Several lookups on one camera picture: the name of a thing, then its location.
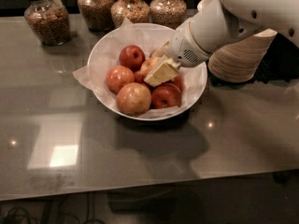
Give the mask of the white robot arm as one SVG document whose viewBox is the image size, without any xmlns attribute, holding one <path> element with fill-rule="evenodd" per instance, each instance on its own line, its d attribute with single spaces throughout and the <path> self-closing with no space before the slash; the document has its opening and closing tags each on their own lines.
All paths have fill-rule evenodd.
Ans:
<svg viewBox="0 0 299 224">
<path fill-rule="evenodd" d="M 299 46 L 299 0 L 210 0 L 155 50 L 161 59 L 144 81 L 156 87 L 179 68 L 193 68 L 221 47 L 265 29 Z"/>
</svg>

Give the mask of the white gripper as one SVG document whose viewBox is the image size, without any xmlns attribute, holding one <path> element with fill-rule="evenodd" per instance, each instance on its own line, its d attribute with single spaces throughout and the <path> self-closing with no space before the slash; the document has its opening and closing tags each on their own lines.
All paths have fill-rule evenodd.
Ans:
<svg viewBox="0 0 299 224">
<path fill-rule="evenodd" d="M 191 20 L 187 19 L 175 30 L 169 41 L 166 40 L 157 48 L 153 57 L 160 59 L 145 76 L 144 81 L 151 87 L 157 87 L 177 77 L 181 66 L 195 67 L 207 61 L 210 54 L 195 41 Z"/>
</svg>

